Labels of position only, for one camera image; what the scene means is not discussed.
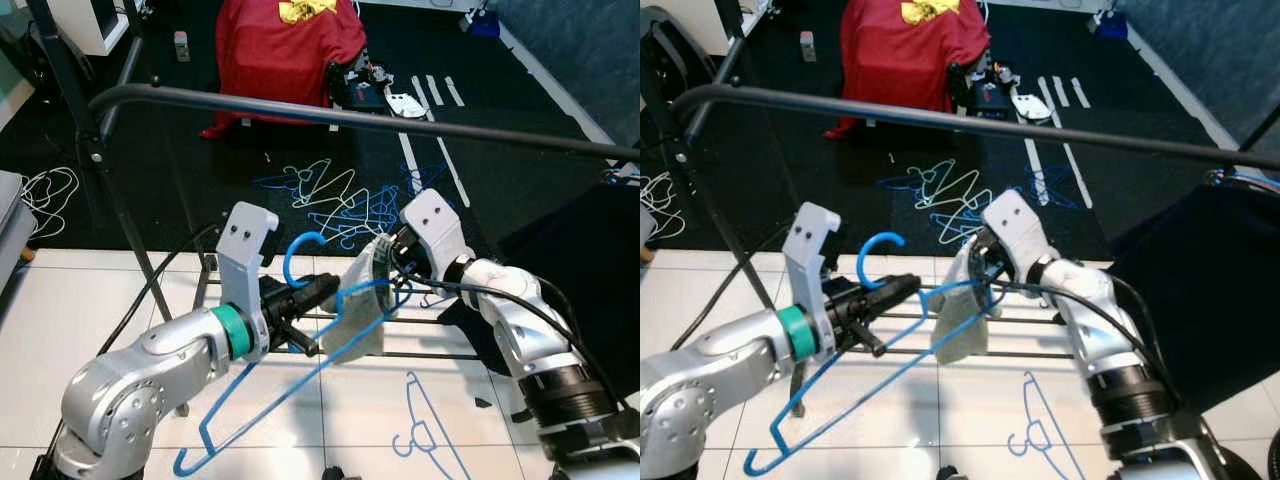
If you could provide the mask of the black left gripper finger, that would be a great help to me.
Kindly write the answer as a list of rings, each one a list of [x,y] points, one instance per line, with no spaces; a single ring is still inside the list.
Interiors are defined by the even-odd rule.
[[[918,293],[922,279],[915,274],[882,276],[872,287],[867,284],[868,300],[906,300]]]
[[[340,276],[330,273],[305,275],[296,279],[296,300],[329,300],[340,288]]]
[[[334,312],[329,308],[333,307],[334,294],[321,294],[320,292],[302,292],[297,291],[292,293],[292,319],[326,319],[333,320],[335,317]]]
[[[913,291],[870,291],[861,301],[861,319],[873,321],[914,296]]]

